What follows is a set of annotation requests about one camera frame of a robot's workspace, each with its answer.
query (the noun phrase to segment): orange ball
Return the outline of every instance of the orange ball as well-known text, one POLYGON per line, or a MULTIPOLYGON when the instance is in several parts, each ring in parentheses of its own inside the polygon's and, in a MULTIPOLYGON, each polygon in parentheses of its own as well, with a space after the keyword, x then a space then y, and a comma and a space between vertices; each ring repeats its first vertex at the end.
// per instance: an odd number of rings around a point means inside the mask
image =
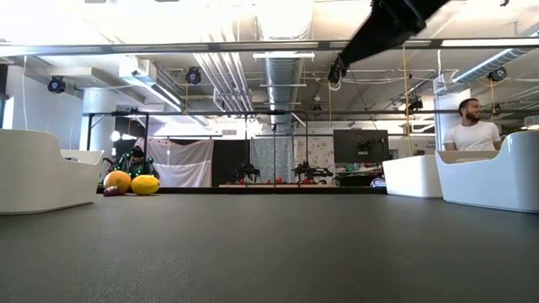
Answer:
POLYGON ((113 171, 104 178, 103 185, 105 188, 115 186, 124 194, 131 187, 131 177, 125 172, 113 171))

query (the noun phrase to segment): yellow ball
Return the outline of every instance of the yellow ball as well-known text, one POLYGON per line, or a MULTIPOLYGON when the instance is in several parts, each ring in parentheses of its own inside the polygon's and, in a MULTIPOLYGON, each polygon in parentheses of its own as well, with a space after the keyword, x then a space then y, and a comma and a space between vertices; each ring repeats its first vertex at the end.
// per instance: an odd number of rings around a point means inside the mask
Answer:
POLYGON ((152 175, 141 175, 131 182, 131 190, 135 194, 155 194, 159 189, 159 180, 152 175))

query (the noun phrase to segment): beard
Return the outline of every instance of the beard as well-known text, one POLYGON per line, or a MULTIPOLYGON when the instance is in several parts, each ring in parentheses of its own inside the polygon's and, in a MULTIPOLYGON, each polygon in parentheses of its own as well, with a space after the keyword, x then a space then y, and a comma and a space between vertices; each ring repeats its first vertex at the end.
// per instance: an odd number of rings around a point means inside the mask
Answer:
POLYGON ((479 117, 478 115, 476 116, 473 113, 466 113, 466 119, 470 120, 471 122, 478 122, 481 117, 479 117))

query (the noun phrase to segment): column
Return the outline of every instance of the column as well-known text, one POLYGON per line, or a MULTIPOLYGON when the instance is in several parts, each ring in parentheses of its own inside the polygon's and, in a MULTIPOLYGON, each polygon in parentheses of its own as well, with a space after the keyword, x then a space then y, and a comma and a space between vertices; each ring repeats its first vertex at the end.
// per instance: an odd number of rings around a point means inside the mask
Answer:
MULTIPOLYGON (((112 112, 116 110, 116 99, 118 96, 104 89, 85 89, 83 96, 83 113, 112 112)), ((95 115, 92 123, 99 120, 100 116, 95 115)), ((112 157, 112 147, 114 142, 110 135, 115 130, 115 117, 105 116, 92 128, 90 141, 90 151, 104 151, 104 157, 112 157)), ((86 150, 88 139, 88 117, 83 117, 81 123, 80 149, 86 150)))

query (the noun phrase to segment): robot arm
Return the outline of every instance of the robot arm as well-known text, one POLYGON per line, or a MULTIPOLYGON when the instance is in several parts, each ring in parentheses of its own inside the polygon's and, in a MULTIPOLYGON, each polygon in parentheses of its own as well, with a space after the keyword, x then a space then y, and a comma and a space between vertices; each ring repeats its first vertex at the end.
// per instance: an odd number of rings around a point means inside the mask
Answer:
POLYGON ((426 21, 449 0, 372 0, 371 15, 341 51, 328 75, 331 83, 346 75, 350 64, 404 43, 426 27, 426 21))

